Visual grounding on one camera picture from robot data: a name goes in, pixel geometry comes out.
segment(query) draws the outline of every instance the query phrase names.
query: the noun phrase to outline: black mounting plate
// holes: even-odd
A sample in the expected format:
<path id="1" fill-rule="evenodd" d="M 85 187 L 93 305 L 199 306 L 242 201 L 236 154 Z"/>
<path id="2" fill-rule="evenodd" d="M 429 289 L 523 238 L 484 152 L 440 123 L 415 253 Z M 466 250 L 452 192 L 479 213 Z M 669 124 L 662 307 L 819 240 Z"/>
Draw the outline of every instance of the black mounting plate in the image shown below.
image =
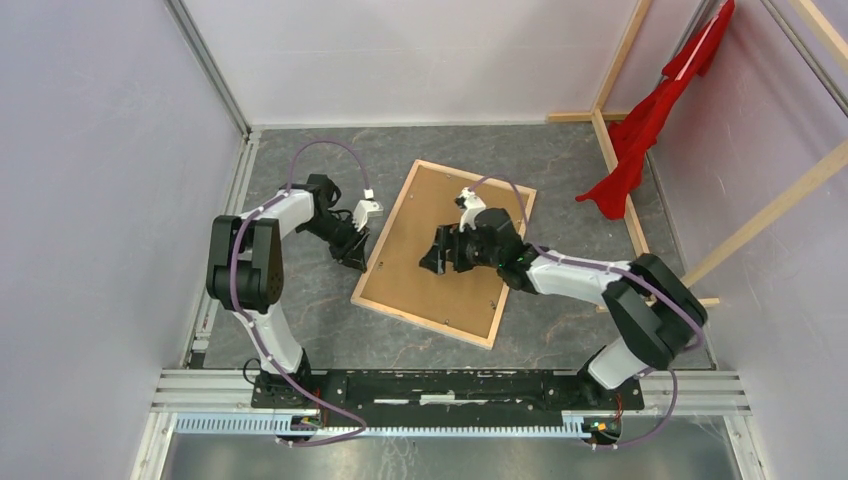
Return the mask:
<path id="1" fill-rule="evenodd" d="M 627 380 L 595 405 L 580 394 L 582 382 L 576 372 L 555 370 L 313 370 L 307 388 L 371 427 L 561 426 L 563 410 L 615 411 L 616 394 L 625 410 L 645 408 L 638 380 Z M 251 406 L 312 405 L 269 393 L 257 382 Z M 342 415 L 323 414 L 327 426 L 357 425 Z"/>

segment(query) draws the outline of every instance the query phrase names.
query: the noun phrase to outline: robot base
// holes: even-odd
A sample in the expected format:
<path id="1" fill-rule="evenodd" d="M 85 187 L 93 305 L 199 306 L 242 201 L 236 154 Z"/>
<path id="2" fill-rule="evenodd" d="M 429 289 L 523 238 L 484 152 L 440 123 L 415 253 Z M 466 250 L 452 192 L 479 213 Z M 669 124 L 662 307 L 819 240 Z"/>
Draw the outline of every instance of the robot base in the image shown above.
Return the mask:
<path id="1" fill-rule="evenodd" d="M 587 396 L 585 377 L 553 370 L 327 370 L 309 378 L 304 387 L 311 385 L 310 391 L 374 428 L 561 426 L 564 410 L 614 412 L 619 400 L 625 410 L 645 408 L 638 380 L 611 391 L 592 389 Z M 269 389 L 257 377 L 251 406 L 309 403 L 279 388 L 275 383 Z M 322 415 L 326 427 L 358 426 L 342 415 Z"/>
<path id="2" fill-rule="evenodd" d="M 321 389 L 316 389 L 314 379 L 312 377 L 312 369 L 309 366 L 309 357 L 306 356 L 306 351 L 303 351 L 303 356 L 300 360 L 300 367 L 297 372 L 290 375 L 298 385 L 312 392 L 317 396 L 321 396 Z M 250 400 L 250 406 L 253 408 L 297 408 L 309 405 L 309 400 L 303 396 L 280 375 L 259 370 L 259 375 L 253 388 L 253 398 Z"/>

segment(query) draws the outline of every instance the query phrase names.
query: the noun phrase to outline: white wall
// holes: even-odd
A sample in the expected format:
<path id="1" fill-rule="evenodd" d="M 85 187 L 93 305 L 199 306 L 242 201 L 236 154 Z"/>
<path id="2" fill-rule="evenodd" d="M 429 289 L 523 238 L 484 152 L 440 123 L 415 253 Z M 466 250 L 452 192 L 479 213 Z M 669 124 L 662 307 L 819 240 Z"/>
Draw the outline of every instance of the white wall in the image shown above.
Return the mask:
<path id="1" fill-rule="evenodd" d="M 160 0 L 4 2 L 0 62 L 0 478 L 126 478 L 240 136 Z"/>
<path id="2" fill-rule="evenodd" d="M 536 122 L 586 111 L 635 0 L 188 0 L 253 124 Z M 610 108 L 659 77 L 697 0 L 654 2 Z"/>
<path id="3" fill-rule="evenodd" d="M 712 70 L 653 150 L 690 267 L 848 138 L 848 119 L 760 2 L 737 1 Z M 841 9 L 846 32 L 839 1 L 817 3 Z M 843 171 L 696 285 L 722 299 L 708 322 L 715 354 L 741 374 L 776 479 L 845 478 L 846 210 Z"/>

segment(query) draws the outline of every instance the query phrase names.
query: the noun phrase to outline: red cloth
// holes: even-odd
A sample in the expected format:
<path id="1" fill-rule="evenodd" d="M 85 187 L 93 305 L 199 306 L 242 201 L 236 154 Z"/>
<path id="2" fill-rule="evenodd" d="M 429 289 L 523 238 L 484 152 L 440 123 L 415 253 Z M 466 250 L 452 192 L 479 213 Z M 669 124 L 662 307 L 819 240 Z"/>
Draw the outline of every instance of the red cloth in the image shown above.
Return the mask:
<path id="1" fill-rule="evenodd" d="M 593 200 L 610 220 L 624 217 L 627 195 L 642 182 L 645 152 L 657 143 L 657 135 L 671 108 L 695 74 L 704 76 L 709 70 L 735 8 L 735 1 L 728 0 L 710 23 L 663 68 L 666 78 L 656 90 L 621 123 L 610 124 L 610 139 L 618 166 L 591 190 L 578 196 L 578 202 Z"/>

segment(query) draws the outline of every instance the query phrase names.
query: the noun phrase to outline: wooden frame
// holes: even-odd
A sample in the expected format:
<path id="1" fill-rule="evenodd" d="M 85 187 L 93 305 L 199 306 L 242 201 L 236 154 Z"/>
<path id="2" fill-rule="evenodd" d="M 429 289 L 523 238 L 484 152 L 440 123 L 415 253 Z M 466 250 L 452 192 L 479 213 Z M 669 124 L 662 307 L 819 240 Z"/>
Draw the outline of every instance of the wooden frame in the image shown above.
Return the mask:
<path id="1" fill-rule="evenodd" d="M 848 42 L 833 28 L 812 0 L 789 0 L 816 38 L 828 49 L 836 62 L 848 73 Z"/>
<path id="2" fill-rule="evenodd" d="M 374 310 L 376 312 L 382 313 L 384 315 L 388 315 L 393 318 L 397 318 L 399 320 L 404 320 L 406 322 L 410 322 L 419 327 L 424 327 L 441 334 L 472 343 L 474 345 L 481 346 L 483 348 L 491 349 L 495 343 L 495 336 L 498 333 L 498 328 L 500 327 L 501 317 L 503 316 L 504 305 L 506 305 L 506 298 L 509 292 L 509 287 L 506 284 L 503 285 L 500 296 L 498 297 L 497 305 L 495 306 L 495 313 L 493 317 L 493 321 L 491 326 L 489 327 L 488 335 L 484 338 L 481 336 L 473 335 L 466 331 L 451 327 L 450 325 L 444 325 L 433 320 L 423 318 L 378 302 L 373 300 L 364 298 L 363 291 L 365 290 L 365 286 L 368 282 L 368 279 L 371 276 L 371 273 L 375 271 L 377 267 L 377 262 L 379 261 L 380 253 L 383 250 L 384 245 L 386 244 L 386 240 L 389 236 L 389 233 L 392 230 L 392 226 L 395 224 L 395 220 L 397 219 L 398 213 L 401 209 L 403 203 L 408 199 L 408 191 L 412 186 L 413 180 L 415 179 L 416 174 L 419 169 L 427 168 L 428 170 L 438 171 L 445 173 L 449 176 L 454 176 L 457 178 L 463 178 L 470 181 L 477 181 L 481 178 L 481 175 L 465 172 L 462 170 L 458 170 L 451 167 L 446 167 L 444 165 L 438 165 L 435 163 L 427 162 L 424 160 L 416 160 L 412 168 L 410 169 L 409 175 L 406 177 L 406 181 L 401 188 L 400 194 L 398 195 L 398 201 L 395 203 L 394 208 L 392 208 L 391 213 L 389 213 L 389 217 L 386 220 L 386 225 L 383 227 L 383 231 L 380 234 L 380 238 L 377 240 L 376 245 L 374 246 L 374 251 L 371 253 L 371 256 L 368 259 L 368 270 L 360 277 L 359 282 L 356 284 L 356 288 L 353 291 L 353 295 L 351 296 L 351 302 L 355 305 L 359 305 L 361 307 L 368 308 L 370 310 Z M 487 180 L 487 185 L 491 185 L 497 188 L 503 188 L 512 191 L 512 187 L 504 181 L 491 179 Z M 525 212 L 527 215 L 530 215 L 530 212 L 533 208 L 533 204 L 536 201 L 536 190 L 532 188 L 518 186 L 519 192 L 523 195 L 527 196 L 527 203 L 525 205 Z M 524 232 L 526 231 L 527 226 L 523 221 L 520 222 L 520 226 L 518 228 L 518 233 L 523 237 Z"/>
<path id="3" fill-rule="evenodd" d="M 601 84 L 598 95 L 593 102 L 592 111 L 572 113 L 558 112 L 551 113 L 547 117 L 548 122 L 553 123 L 591 121 L 595 128 L 595 133 L 598 136 L 598 142 L 601 146 L 601 152 L 604 155 L 604 161 L 610 171 L 618 165 L 618 159 L 616 158 L 615 150 L 612 147 L 612 142 L 609 138 L 609 131 L 607 130 L 606 122 L 610 120 L 618 120 L 619 118 L 615 118 L 614 115 L 609 113 L 604 113 L 603 107 L 610 92 L 612 91 L 613 86 L 615 85 L 615 81 L 621 72 L 621 68 L 624 65 L 627 55 L 638 36 L 639 29 L 647 15 L 651 2 L 652 0 L 637 1 L 636 8 L 634 9 L 630 22 L 624 31 L 624 35 L 619 43 L 613 62 L 610 65 L 607 75 Z M 789 0 L 789 3 L 792 4 L 799 16 L 804 20 L 813 33 L 815 33 L 819 41 L 828 49 L 830 54 L 836 59 L 837 63 L 846 72 L 848 72 L 848 42 L 846 42 L 836 29 L 833 28 L 833 25 L 816 7 L 813 0 Z M 736 232 L 728 237 L 727 240 L 704 257 L 698 265 L 696 265 L 683 277 L 683 283 L 687 287 L 691 287 L 701 280 L 718 265 L 742 248 L 742 246 L 756 237 L 765 228 L 774 223 L 784 213 L 797 205 L 803 198 L 823 185 L 828 179 L 846 165 L 848 165 L 848 140 L 837 146 L 816 165 L 811 167 L 803 176 L 801 176 L 801 178 L 796 180 L 795 183 L 793 183 L 777 198 L 772 200 L 748 222 L 742 225 Z M 647 253 L 649 250 L 647 242 L 645 241 L 645 235 L 642 231 L 642 226 L 639 222 L 638 216 L 636 215 L 636 210 L 633 207 L 633 202 L 629 195 L 625 205 L 624 221 L 627 224 L 627 232 L 633 242 L 633 250 L 635 253 L 637 255 Z M 714 306 L 719 304 L 719 299 L 701 299 L 701 303 L 704 304 L 705 307 Z"/>

